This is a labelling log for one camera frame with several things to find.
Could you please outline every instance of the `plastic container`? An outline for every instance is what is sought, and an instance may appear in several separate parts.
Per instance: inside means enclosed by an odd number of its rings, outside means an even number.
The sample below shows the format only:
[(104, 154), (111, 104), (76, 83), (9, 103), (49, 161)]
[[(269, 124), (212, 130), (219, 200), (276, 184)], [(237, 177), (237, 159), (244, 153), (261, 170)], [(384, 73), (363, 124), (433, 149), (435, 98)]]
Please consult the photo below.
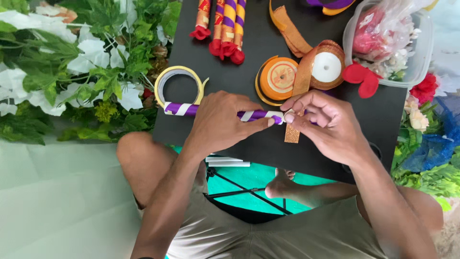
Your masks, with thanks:
[[(352, 61), (352, 48), (353, 38), (355, 35), (356, 24), (362, 12), (369, 10), (374, 5), (380, 3), (380, 0), (364, 0), (356, 7), (355, 15), (348, 22), (343, 38), (343, 47), (345, 51), (345, 65), (351, 65)], [(380, 84), (387, 86), (412, 88), (423, 81), (428, 68), (430, 66), (431, 54), (434, 45), (434, 31), (433, 21), (424, 9), (419, 10), (412, 14), (412, 21), (415, 28), (419, 28), (422, 32), (419, 37), (414, 40), (412, 47), (414, 48), (415, 55), (410, 57), (404, 69), (406, 75), (402, 82), (395, 82), (386, 79), (380, 79)]]

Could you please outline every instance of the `purple and white striped stick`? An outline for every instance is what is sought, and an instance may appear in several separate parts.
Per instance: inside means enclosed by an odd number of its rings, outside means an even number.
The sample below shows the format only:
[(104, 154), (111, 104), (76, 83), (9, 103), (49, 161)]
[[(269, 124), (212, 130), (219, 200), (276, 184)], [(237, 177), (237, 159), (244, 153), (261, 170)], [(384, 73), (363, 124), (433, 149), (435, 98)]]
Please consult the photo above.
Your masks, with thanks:
[[(198, 107), (199, 105), (190, 103), (165, 102), (165, 114), (194, 117)], [(237, 116), (244, 122), (255, 121), (261, 118), (274, 118), (275, 124), (282, 125), (284, 123), (282, 112), (257, 110), (251, 112), (238, 112)]]

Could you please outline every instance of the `person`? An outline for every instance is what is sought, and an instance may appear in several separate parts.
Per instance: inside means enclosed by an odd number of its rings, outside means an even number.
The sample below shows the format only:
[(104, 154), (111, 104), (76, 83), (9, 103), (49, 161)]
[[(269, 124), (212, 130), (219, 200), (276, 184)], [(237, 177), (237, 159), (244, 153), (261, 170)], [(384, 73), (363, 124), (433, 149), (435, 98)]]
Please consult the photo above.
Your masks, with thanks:
[[(291, 172), (276, 170), (267, 196), (313, 209), (264, 224), (247, 224), (208, 201), (204, 158), (274, 124), (272, 118), (244, 123), (236, 116), (257, 109), (262, 107), (243, 95), (210, 94), (180, 154), (148, 133), (120, 139), (117, 156), (143, 212), (132, 259), (437, 257), (430, 234), (443, 226), (440, 205), (418, 190), (395, 186), (350, 103), (318, 91), (287, 100), (281, 110), (294, 112), (285, 120), (323, 155), (348, 165), (356, 185), (302, 186), (290, 180)], [(296, 114), (304, 109), (305, 116)]]

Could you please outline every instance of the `orange ribbon spool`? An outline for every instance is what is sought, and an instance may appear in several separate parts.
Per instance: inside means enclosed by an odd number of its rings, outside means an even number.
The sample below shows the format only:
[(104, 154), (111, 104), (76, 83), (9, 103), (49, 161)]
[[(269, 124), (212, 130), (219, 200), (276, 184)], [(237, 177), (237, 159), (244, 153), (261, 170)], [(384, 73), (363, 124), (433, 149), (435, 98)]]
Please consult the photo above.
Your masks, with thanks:
[[(345, 53), (343, 49), (332, 40), (324, 40), (318, 46), (311, 47), (289, 18), (284, 6), (281, 6), (273, 11), (270, 0), (269, 11), (271, 20), (281, 32), (281, 35), (284, 37), (291, 52), (296, 57), (302, 58), (297, 68), (292, 96), (306, 93), (310, 87), (319, 90), (329, 90), (339, 86), (343, 82), (342, 72), (345, 69)], [(312, 73), (314, 72), (313, 66), (317, 55), (324, 52), (331, 53), (337, 57), (340, 62), (341, 69), (340, 72), (337, 73), (337, 77), (335, 79), (319, 81), (317, 78), (312, 76)], [(287, 125), (284, 137), (285, 142), (298, 143), (299, 136), (299, 131), (292, 128), (291, 125)]]

